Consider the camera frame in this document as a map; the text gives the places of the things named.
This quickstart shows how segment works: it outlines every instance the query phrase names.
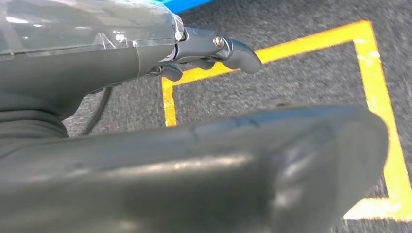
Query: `blue object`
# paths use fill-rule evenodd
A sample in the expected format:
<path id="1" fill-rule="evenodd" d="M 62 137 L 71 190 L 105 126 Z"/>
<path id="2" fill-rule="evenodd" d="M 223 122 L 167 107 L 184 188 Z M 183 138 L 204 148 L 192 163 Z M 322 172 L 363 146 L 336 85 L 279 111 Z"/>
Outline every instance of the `blue object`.
<path id="1" fill-rule="evenodd" d="M 173 13 L 177 14 L 190 8 L 208 3 L 213 0 L 158 0 L 165 4 Z"/>

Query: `gray robot arm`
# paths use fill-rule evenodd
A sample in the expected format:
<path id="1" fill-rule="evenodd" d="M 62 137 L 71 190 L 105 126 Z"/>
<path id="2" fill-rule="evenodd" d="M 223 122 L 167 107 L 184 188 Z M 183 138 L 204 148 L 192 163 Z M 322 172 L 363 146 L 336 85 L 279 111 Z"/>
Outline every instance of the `gray robot arm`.
<path id="1" fill-rule="evenodd" d="M 120 5 L 105 5 L 114 2 Z M 106 30 L 104 19 L 96 18 L 104 9 L 110 15 L 119 13 L 118 6 L 133 9 L 133 2 L 1 2 L 9 10 L 3 19 L 12 26 L 3 29 L 23 42 L 8 39 L 9 48 L 1 52 L 0 231 L 319 233 L 380 177 L 388 150 L 386 126 L 353 107 L 275 109 L 170 129 L 68 138 L 61 120 L 100 88 L 145 74 L 178 80 L 176 64 L 185 62 L 202 68 L 222 62 L 249 73 L 261 65 L 239 41 L 164 24 L 165 17 L 176 18 L 152 5 L 145 10 L 154 16 L 147 23 L 159 28 L 142 40 L 132 39 L 133 30 Z M 27 7 L 39 16 L 54 15 L 39 20 L 18 14 Z M 76 17 L 63 14 L 67 9 Z M 134 16 L 121 18 L 130 23 Z M 77 46 L 58 40 L 53 46 L 43 40 L 25 44 L 25 37 L 33 38 L 20 29 L 42 38 L 36 32 L 46 33 L 38 30 L 52 27 L 56 17 L 76 22 L 71 27 L 80 27 L 76 32 L 87 29 L 79 24 L 87 19 L 105 36 L 99 34 L 102 40 L 95 43 L 92 34 L 85 43 L 83 34 L 70 33 L 77 36 L 69 41 L 83 38 Z M 117 35 L 120 41 L 114 43 Z"/>

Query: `robotic hand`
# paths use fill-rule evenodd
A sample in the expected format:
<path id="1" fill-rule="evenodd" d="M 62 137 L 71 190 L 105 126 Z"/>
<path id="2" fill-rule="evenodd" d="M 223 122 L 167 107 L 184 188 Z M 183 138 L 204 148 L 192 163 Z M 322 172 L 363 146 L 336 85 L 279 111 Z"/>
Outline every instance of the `robotic hand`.
<path id="1" fill-rule="evenodd" d="M 240 69 L 252 74 L 262 65 L 260 59 L 246 44 L 220 33 L 185 28 L 182 39 L 172 53 L 159 62 L 149 75 L 163 75 L 171 81 L 182 77 L 175 64 L 191 62 L 202 69 L 210 69 L 215 62 L 222 62 L 230 69 Z"/>

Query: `yellow tape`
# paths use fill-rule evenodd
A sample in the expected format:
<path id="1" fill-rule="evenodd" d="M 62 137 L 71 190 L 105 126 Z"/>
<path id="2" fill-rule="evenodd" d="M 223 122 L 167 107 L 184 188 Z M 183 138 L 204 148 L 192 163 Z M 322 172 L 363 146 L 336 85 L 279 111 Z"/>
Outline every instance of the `yellow tape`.
<path id="1" fill-rule="evenodd" d="M 386 122 L 390 131 L 389 157 L 384 170 L 389 199 L 363 199 L 344 218 L 388 218 L 397 221 L 412 221 L 412 189 L 371 23 L 369 21 L 359 21 L 262 49 L 257 51 L 257 55 L 265 64 L 351 41 L 355 45 L 368 106 L 372 112 L 378 114 Z M 174 86 L 229 72 L 232 72 L 232 70 L 222 64 L 216 64 L 210 70 L 199 68 L 188 70 L 184 72 L 183 78 L 178 82 L 163 79 L 166 125 L 176 125 L 176 113 L 172 96 Z"/>

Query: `plastic wrap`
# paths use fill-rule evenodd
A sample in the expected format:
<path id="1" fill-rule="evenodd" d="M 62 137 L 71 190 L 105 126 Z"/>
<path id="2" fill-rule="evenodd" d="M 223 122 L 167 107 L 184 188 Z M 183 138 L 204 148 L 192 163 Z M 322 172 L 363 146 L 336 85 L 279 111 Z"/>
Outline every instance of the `plastic wrap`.
<path id="1" fill-rule="evenodd" d="M 0 59 L 170 45 L 183 23 L 152 0 L 2 0 Z"/>

